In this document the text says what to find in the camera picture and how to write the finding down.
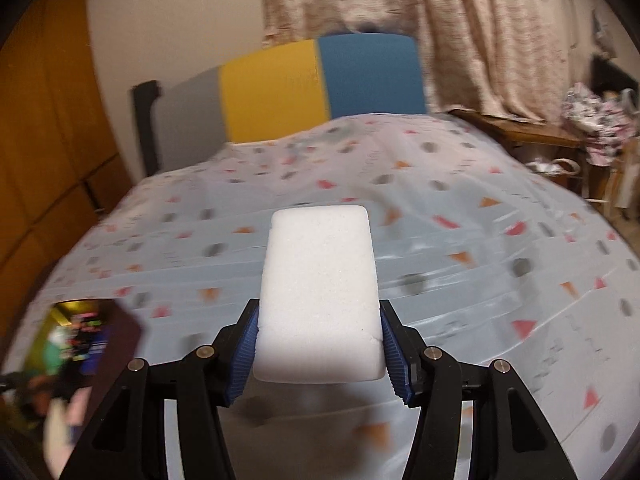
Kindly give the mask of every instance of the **wooden side table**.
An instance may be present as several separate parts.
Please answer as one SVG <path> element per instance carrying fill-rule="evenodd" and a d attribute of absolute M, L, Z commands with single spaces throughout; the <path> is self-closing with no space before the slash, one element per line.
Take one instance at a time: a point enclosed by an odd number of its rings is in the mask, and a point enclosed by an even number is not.
<path fill-rule="evenodd" d="M 522 144 L 542 144 L 558 148 L 558 157 L 576 160 L 582 167 L 582 185 L 579 180 L 571 185 L 566 177 L 553 179 L 556 184 L 572 190 L 589 200 L 606 218 L 612 213 L 612 203 L 617 195 L 624 169 L 619 161 L 611 168 L 592 166 L 586 160 L 582 134 L 578 130 L 565 130 L 552 124 L 519 123 L 507 119 L 487 117 L 477 112 L 453 110 L 452 115 L 472 124 L 499 142 L 507 152 L 515 157 L 514 148 Z"/>
<path fill-rule="evenodd" d="M 493 137 L 511 153 L 516 144 L 545 144 L 558 148 L 579 148 L 580 138 L 552 124 L 519 123 L 507 119 L 487 117 L 477 112 L 453 110 L 452 115 L 464 119 Z"/>

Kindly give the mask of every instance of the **floor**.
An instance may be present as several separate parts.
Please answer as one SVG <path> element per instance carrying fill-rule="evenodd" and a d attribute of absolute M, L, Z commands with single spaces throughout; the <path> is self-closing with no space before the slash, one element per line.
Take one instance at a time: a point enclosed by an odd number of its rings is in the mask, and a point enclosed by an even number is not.
<path fill-rule="evenodd" d="M 625 220 L 619 213 L 619 210 L 616 210 L 610 222 L 636 254 L 640 256 L 640 223 L 638 223 L 638 220 Z"/>

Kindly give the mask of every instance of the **wooden nightstand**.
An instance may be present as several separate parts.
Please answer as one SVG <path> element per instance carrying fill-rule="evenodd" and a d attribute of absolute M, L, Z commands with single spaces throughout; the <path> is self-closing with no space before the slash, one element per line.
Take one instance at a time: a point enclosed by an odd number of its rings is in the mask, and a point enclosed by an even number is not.
<path fill-rule="evenodd" d="M 466 110 L 453 110 L 450 113 L 493 137 L 510 153 L 516 144 L 544 144 L 573 149 L 581 144 L 579 137 L 551 124 L 519 123 Z"/>

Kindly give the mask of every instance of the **bed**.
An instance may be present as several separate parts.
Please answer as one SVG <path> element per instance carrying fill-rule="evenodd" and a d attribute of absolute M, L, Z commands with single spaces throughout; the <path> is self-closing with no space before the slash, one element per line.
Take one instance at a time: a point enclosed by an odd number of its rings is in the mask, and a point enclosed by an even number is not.
<path fill-rule="evenodd" d="M 333 61 L 325 42 L 342 45 Z M 426 113 L 408 38 L 301 43 L 266 68 L 243 59 L 147 98 L 138 124 L 155 132 L 156 174 L 63 259 L 27 317 L 55 301 L 114 298 L 145 329 L 137 355 L 178 359 L 259 297 L 275 210 L 361 204 L 380 298 L 458 360 L 509 360 L 578 477 L 603 476 L 640 420 L 638 258 L 582 199 L 464 121 Z M 359 72 L 345 72 L 354 65 Z M 386 94 L 394 99 L 378 100 Z M 296 113 L 276 128 L 287 102 Z M 5 370 L 21 358 L 12 352 Z M 166 414 L 168 468 L 180 478 L 175 408 Z M 387 479 L 402 476 L 417 414 L 386 377 L 250 378 L 221 420 L 239 479 Z M 465 406 L 457 478 L 466 478 L 471 423 Z"/>

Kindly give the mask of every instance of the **pile of clothes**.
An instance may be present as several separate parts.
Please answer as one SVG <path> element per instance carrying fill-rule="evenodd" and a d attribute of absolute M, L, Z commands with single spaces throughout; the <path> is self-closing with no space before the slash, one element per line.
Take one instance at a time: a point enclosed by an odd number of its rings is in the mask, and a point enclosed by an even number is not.
<path fill-rule="evenodd" d="M 576 83 L 562 103 L 562 116 L 585 133 L 588 160 L 610 166 L 624 144 L 636 134 L 634 119 L 613 96 L 601 99 L 583 83 Z"/>

